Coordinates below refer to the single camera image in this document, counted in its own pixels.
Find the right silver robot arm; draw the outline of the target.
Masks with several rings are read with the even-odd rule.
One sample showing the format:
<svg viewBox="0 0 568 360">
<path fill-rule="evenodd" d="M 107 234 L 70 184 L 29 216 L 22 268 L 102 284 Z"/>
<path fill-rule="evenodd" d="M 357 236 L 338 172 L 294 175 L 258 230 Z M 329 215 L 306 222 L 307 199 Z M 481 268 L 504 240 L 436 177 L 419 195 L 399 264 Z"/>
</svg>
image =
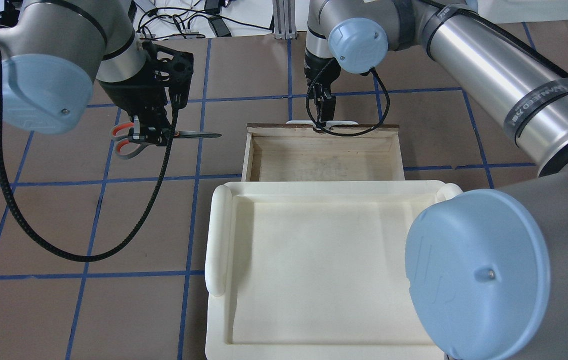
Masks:
<svg viewBox="0 0 568 360">
<path fill-rule="evenodd" d="M 475 127 L 488 184 L 508 168 L 538 166 L 538 178 L 506 187 L 548 240 L 568 247 L 568 19 L 517 25 L 518 37 L 469 0 L 312 0 L 306 36 L 309 98 L 317 120 L 333 119 L 341 71 L 373 74 L 384 121 L 390 95 L 375 67 L 389 51 L 421 47 L 454 79 Z"/>
</svg>

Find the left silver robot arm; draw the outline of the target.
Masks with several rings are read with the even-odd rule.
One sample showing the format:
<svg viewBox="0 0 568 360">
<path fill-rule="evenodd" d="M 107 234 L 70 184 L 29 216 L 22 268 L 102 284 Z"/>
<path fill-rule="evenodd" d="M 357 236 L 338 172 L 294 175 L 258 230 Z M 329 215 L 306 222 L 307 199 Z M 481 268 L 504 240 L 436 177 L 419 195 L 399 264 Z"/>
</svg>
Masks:
<svg viewBox="0 0 568 360">
<path fill-rule="evenodd" d="M 166 105 L 183 109 L 194 71 L 189 52 L 142 40 L 119 0 L 26 0 L 0 24 L 3 120 L 44 134 L 73 130 L 98 82 L 130 117 L 128 140 L 165 146 Z"/>
</svg>

